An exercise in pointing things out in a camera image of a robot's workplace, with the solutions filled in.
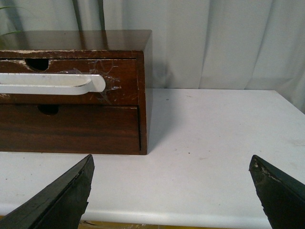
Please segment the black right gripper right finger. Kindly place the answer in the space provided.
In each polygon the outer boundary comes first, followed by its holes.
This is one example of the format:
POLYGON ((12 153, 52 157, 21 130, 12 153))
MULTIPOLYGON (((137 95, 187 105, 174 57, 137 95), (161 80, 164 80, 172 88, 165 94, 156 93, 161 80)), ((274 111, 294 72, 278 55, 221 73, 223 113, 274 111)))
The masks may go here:
POLYGON ((249 171, 264 213, 273 229, 305 227, 305 185, 257 155, 249 171))

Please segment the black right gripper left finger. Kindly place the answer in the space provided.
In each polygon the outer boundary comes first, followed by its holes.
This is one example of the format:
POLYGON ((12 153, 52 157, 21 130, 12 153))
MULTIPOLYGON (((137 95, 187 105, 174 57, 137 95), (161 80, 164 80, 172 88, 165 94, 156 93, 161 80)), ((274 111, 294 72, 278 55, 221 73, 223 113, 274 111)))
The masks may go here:
POLYGON ((87 155, 0 220, 2 229, 76 229, 91 191, 94 160, 87 155))

